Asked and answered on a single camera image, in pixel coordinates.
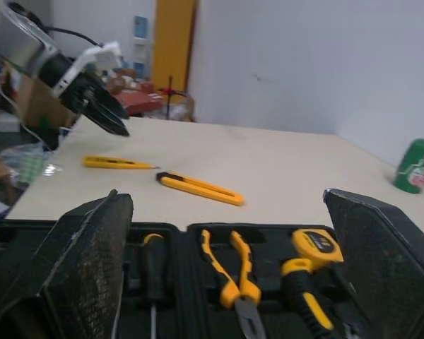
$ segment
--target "pliers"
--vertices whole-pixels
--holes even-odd
[[[239,287],[213,255],[211,233],[208,230],[201,232],[202,253],[211,263],[220,284],[220,303],[227,309],[234,307],[246,339],[266,339],[264,326],[257,311],[261,290],[252,279],[251,249],[236,231],[231,232],[230,242],[242,259]]]

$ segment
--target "yellow door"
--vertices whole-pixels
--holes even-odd
[[[186,90],[196,0],[157,0],[154,27],[153,82]]]

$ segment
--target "cardboard box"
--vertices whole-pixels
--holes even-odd
[[[53,98],[50,88],[39,79],[22,76],[16,93],[20,118],[26,126],[58,129],[70,127],[75,114]]]

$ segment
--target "white bracket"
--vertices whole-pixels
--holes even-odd
[[[95,64],[98,69],[117,68],[122,65],[121,56],[121,49],[117,41],[109,42],[104,46],[88,48],[75,60],[71,68],[68,69],[55,87],[52,88],[52,96],[60,97],[77,75],[84,70],[86,65]]]

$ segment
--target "table surface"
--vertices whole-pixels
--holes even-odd
[[[424,193],[396,189],[391,165],[338,136],[139,118],[126,125],[131,136],[121,138],[80,119],[52,156],[61,171],[39,177],[8,218],[56,220],[116,189],[131,194],[134,221],[168,222],[181,230],[196,222],[331,226],[322,193],[336,188],[398,206],[424,231]],[[86,155],[157,165],[238,192],[246,204],[167,188],[155,180],[160,170],[85,168]]]

